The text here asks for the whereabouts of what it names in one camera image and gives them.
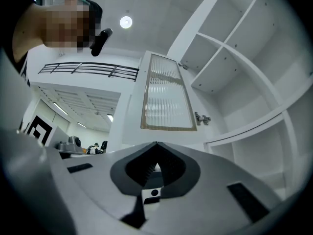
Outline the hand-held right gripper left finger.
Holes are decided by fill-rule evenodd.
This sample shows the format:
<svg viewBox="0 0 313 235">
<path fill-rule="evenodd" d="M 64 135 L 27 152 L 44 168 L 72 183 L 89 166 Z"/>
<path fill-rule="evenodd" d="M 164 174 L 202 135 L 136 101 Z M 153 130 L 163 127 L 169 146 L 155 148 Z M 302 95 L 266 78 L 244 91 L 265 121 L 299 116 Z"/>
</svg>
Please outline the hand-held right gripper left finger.
<svg viewBox="0 0 313 235">
<path fill-rule="evenodd" d="M 75 230 L 155 230 L 157 205 L 144 208 L 141 191 L 123 194 L 128 175 L 125 165 L 113 165 L 130 156 L 136 158 L 154 148 L 155 142 L 81 158 L 62 159 L 56 149 L 48 150 L 52 176 Z"/>
</svg>

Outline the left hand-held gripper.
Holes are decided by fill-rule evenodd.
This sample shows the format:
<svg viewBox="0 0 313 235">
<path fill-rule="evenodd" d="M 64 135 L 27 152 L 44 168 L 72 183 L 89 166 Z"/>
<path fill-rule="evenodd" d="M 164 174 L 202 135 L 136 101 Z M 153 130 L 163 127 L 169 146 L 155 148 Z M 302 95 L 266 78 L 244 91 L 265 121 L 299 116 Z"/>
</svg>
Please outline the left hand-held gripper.
<svg viewBox="0 0 313 235">
<path fill-rule="evenodd" d="M 63 159 L 83 155 L 79 137 L 67 135 L 60 127 L 42 115 L 33 116 L 25 127 L 20 125 L 19 130 L 36 138 L 44 147 L 55 148 Z"/>
</svg>

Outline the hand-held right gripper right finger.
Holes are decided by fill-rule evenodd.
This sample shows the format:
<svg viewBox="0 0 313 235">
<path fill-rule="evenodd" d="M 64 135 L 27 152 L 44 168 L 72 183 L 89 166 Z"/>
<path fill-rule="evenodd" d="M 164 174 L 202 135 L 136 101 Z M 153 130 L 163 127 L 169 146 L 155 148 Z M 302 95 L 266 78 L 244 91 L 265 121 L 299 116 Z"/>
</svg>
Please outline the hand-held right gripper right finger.
<svg viewBox="0 0 313 235">
<path fill-rule="evenodd" d="M 233 162 L 189 147 L 168 143 L 170 148 L 194 159 L 201 170 L 198 182 L 184 196 L 161 199 L 144 223 L 153 235 L 228 235 L 252 225 L 228 185 L 242 184 L 268 210 L 281 203 L 264 182 Z"/>
</svg>

